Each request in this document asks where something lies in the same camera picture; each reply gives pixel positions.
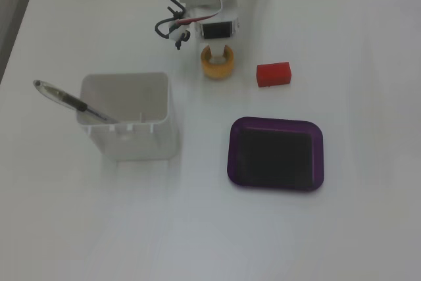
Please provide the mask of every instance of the white plastic container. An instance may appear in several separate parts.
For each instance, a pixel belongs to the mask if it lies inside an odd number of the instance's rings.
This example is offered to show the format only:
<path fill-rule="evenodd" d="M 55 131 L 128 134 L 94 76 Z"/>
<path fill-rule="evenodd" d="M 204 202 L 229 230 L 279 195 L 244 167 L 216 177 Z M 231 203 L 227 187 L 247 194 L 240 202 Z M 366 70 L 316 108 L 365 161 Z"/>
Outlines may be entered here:
<path fill-rule="evenodd" d="M 77 113 L 78 123 L 107 157 L 138 161 L 177 153 L 178 129 L 165 73 L 88 75 L 80 99 L 119 121 L 101 124 Z"/>

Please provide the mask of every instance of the red cube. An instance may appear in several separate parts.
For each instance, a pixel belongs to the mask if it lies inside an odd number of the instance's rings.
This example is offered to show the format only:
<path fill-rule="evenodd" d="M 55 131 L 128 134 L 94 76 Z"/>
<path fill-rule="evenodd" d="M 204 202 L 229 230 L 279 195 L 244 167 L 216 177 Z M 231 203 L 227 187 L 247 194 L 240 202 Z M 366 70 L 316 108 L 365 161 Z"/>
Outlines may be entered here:
<path fill-rule="evenodd" d="M 291 82 L 291 68 L 289 63 L 258 65 L 257 84 L 259 87 L 288 85 Z"/>

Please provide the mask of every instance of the ballpoint pen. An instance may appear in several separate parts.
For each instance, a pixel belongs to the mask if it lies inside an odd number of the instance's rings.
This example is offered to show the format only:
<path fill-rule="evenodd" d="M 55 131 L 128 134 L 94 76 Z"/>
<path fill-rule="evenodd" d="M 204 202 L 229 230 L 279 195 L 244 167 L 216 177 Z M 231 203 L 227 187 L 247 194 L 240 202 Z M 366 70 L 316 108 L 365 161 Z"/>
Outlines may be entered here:
<path fill-rule="evenodd" d="M 35 88 L 48 99 L 57 102 L 60 105 L 64 105 L 69 109 L 74 109 L 82 113 L 86 113 L 93 118 L 101 121 L 105 124 L 117 124 L 118 121 L 105 115 L 104 113 L 95 110 L 91 106 L 84 103 L 82 100 L 64 92 L 63 90 L 56 88 L 55 86 L 42 82 L 41 80 L 34 80 Z"/>

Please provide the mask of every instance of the purple tray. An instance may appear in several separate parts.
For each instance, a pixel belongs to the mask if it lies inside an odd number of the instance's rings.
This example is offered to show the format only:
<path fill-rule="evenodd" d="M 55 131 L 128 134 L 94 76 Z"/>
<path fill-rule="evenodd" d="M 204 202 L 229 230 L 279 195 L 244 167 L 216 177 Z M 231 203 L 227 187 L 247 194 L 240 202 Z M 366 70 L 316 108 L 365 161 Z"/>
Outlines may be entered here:
<path fill-rule="evenodd" d="M 231 128 L 227 171 L 239 186 L 316 190 L 324 181 L 322 131 L 311 122 L 241 118 Z"/>

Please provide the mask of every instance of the white tabletop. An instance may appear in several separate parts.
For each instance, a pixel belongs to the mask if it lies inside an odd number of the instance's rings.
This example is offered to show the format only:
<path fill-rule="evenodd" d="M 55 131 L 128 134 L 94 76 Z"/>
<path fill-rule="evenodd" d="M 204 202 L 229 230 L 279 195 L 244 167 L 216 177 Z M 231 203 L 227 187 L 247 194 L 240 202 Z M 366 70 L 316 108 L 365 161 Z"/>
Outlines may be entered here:
<path fill-rule="evenodd" d="M 167 0 L 30 1 L 0 85 L 1 280 L 419 280 L 420 1 L 240 3 L 237 68 L 215 82 L 195 41 L 154 33 Z M 291 85 L 259 89 L 256 66 L 282 61 Z M 153 71 L 182 135 L 169 162 L 107 160 L 32 86 Z M 243 116 L 316 123 L 324 185 L 233 185 Z"/>

